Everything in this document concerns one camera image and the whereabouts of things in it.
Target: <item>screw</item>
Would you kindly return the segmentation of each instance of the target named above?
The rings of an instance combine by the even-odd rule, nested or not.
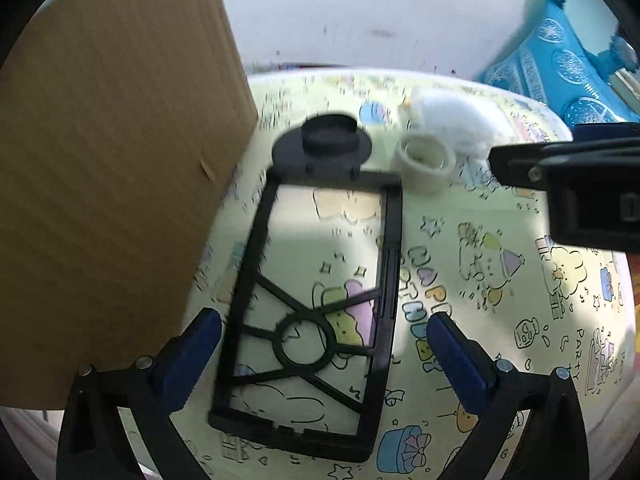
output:
[[[511,363],[511,361],[508,361],[507,359],[498,359],[495,366],[501,372],[511,372],[511,370],[513,370],[513,364]]]
[[[91,370],[93,369],[94,367],[92,367],[91,365],[82,365],[78,370],[78,375],[81,377],[85,377],[89,375],[91,373]]]
[[[148,355],[143,355],[136,359],[136,368],[139,368],[140,370],[145,370],[146,368],[149,368],[153,364],[153,362],[154,360],[152,357],[149,357]]]
[[[558,367],[556,368],[556,375],[563,381],[565,381],[569,378],[569,370],[567,370],[566,368]]]
[[[532,166],[527,175],[532,182],[540,182],[542,180],[542,170],[540,170],[539,166]]]

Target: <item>black plastic filter frame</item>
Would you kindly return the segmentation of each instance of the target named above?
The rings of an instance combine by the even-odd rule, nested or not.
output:
[[[378,251],[378,277],[375,288],[346,300],[313,309],[292,298],[260,273],[260,261],[267,239],[269,218],[278,188],[283,184],[380,194],[383,236]],[[365,462],[369,459],[378,434],[396,324],[401,241],[402,187],[397,175],[356,169],[315,169],[299,166],[270,168],[244,250],[226,320],[218,375],[209,412],[209,425],[251,442],[292,453],[341,462]],[[292,311],[277,324],[273,331],[244,324],[244,315],[256,285],[274,295]],[[334,329],[325,315],[370,300],[373,300],[375,319],[373,344],[369,347],[361,347],[338,343]],[[308,320],[318,325],[326,341],[324,353],[311,364],[298,364],[290,360],[282,350],[282,336],[287,328],[301,320]],[[252,375],[235,375],[238,347],[243,335],[270,340],[273,352],[282,364],[282,368]],[[316,375],[317,371],[330,363],[336,352],[364,355],[370,358],[362,402],[357,402]],[[289,426],[278,426],[272,420],[242,412],[230,406],[234,388],[288,377],[302,378],[322,393],[358,413],[360,416],[356,433],[341,434],[312,429],[297,433]]]

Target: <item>gift box drawing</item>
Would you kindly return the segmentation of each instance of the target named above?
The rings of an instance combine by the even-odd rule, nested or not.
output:
[[[378,447],[378,470],[383,473],[408,474],[417,467],[425,467],[425,450],[430,441],[431,435],[423,433],[420,426],[387,431]]]

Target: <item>blue gripper pad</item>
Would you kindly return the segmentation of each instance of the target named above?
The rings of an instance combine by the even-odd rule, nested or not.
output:
[[[495,380],[486,367],[481,370],[477,364],[490,362],[489,356],[475,341],[467,339],[443,312],[429,318],[426,332],[429,346],[462,407],[467,413],[482,415],[489,407],[490,388]]]
[[[151,383],[167,415],[183,409],[221,336],[220,314],[203,308],[185,331],[170,339],[158,354]]]

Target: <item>white fluffy object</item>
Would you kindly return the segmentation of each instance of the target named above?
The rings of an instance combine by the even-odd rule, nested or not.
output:
[[[487,158],[492,146],[517,142],[504,113],[481,96],[418,86],[409,108],[412,129],[437,136],[460,155]]]

